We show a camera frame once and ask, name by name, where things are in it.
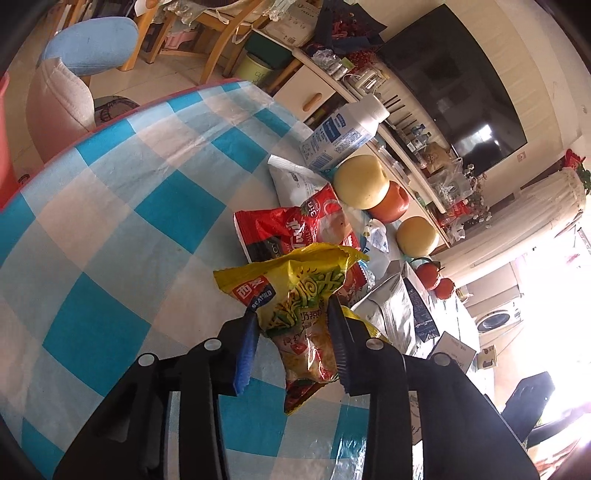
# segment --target red snack bag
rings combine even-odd
[[[316,242],[359,250],[359,241],[330,184],[299,207],[240,211],[234,214],[234,222],[249,262],[278,258]],[[360,263],[349,269],[337,292],[342,304],[352,305],[363,297],[369,288],[368,275]]]

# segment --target white plastic bag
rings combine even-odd
[[[271,155],[267,163],[282,207],[300,206],[328,183],[309,168],[277,155]]]

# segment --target white wall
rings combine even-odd
[[[527,145],[487,172],[494,204],[540,174],[582,135],[591,138],[591,75],[554,20],[534,0],[361,0],[388,25],[389,39],[446,3],[478,41],[503,81]],[[579,140],[578,145],[585,144]],[[526,159],[517,155],[526,153]]]

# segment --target drawer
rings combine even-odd
[[[304,121],[328,100],[334,90],[305,65],[275,94],[273,100]]]

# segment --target blue plastic stool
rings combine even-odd
[[[127,17],[103,17],[72,25],[53,37],[39,59],[60,58],[74,75],[96,75],[119,67],[131,56],[138,27]]]

